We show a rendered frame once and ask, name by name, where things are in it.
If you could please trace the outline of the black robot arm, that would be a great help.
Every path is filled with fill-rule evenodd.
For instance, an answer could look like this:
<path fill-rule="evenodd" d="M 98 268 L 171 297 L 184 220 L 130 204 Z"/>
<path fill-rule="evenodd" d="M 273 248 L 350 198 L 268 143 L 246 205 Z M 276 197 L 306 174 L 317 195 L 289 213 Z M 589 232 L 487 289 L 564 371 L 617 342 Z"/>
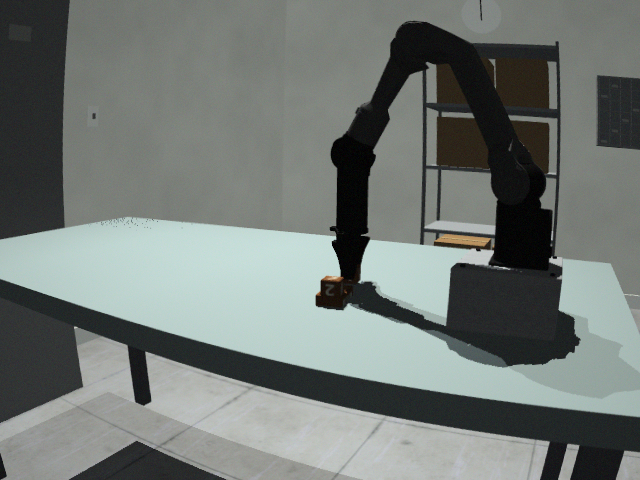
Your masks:
<path fill-rule="evenodd" d="M 373 149 L 390 120 L 390 105 L 410 74 L 428 69 L 426 62 L 446 61 L 489 150 L 491 187 L 498 205 L 494 254 L 488 265 L 548 271 L 553 210 L 541 208 L 545 174 L 519 141 L 476 48 L 458 37 L 425 21 L 407 21 L 398 28 L 371 101 L 357 108 L 347 134 L 333 142 L 337 204 L 368 204 Z"/>

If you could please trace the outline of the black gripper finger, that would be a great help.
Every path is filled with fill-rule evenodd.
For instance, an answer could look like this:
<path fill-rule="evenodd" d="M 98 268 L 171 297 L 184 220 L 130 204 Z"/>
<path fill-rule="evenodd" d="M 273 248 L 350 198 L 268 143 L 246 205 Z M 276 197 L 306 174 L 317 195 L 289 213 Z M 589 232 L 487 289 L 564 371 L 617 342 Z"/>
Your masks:
<path fill-rule="evenodd" d="M 368 236 L 358 235 L 358 236 L 354 237 L 355 243 L 364 243 L 364 245 L 363 245 L 363 247 L 361 249 L 357 264 L 361 265 L 363 254 L 364 254 L 364 251 L 366 249 L 366 246 L 367 246 L 369 240 L 370 240 L 370 237 L 368 237 Z"/>
<path fill-rule="evenodd" d="M 332 241 L 332 247 L 336 252 L 341 276 L 347 280 L 353 280 L 356 273 L 357 261 L 364 243 L 355 243 L 354 238 L 349 239 L 348 245 L 337 245 Z"/>

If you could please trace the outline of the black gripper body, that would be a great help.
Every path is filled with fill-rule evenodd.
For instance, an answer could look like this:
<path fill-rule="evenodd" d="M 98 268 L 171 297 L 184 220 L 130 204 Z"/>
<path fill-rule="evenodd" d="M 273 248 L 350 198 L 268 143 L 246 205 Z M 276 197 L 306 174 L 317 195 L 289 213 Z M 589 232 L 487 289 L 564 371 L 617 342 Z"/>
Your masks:
<path fill-rule="evenodd" d="M 348 245 L 350 238 L 354 238 L 358 235 L 367 234 L 368 233 L 367 220 L 368 220 L 368 204 L 366 205 L 337 204 L 336 226 L 330 227 L 330 231 L 336 232 L 336 244 Z M 340 231 L 343 231 L 343 232 L 340 232 Z"/>

